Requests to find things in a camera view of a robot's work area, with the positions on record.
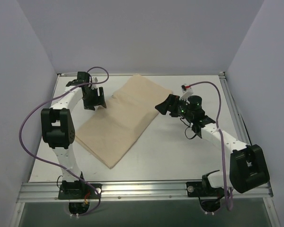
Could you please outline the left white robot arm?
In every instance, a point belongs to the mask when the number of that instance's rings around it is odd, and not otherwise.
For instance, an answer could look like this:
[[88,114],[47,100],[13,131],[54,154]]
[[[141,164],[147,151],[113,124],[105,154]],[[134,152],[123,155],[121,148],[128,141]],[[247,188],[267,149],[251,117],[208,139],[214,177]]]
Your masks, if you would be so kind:
[[53,150],[62,169],[61,189],[69,190],[74,198],[83,197],[86,186],[73,151],[75,127],[71,113],[80,100],[86,110],[107,107],[104,90],[98,84],[101,82],[96,77],[79,71],[77,78],[68,82],[64,93],[56,98],[57,102],[41,111],[43,141]]

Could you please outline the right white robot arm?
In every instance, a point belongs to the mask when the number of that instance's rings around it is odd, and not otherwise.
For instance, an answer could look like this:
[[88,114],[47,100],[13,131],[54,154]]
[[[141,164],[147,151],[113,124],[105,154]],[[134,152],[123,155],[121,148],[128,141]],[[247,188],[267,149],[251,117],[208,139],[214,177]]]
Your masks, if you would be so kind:
[[222,170],[202,176],[200,185],[204,194],[212,195],[225,185],[239,193],[245,193],[269,182],[270,175],[262,148],[257,144],[248,145],[219,130],[217,123],[202,109],[201,97],[190,96],[187,100],[182,100],[179,96],[170,94],[155,109],[162,115],[185,119],[196,136],[212,143],[229,157],[229,165]]

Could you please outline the beige wrapping cloth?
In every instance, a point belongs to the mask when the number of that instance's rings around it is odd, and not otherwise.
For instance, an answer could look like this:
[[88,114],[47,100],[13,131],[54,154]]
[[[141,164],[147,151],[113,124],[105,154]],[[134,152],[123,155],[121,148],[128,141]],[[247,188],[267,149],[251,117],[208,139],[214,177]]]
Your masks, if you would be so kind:
[[76,141],[113,168],[158,115],[172,90],[134,74],[77,131]]

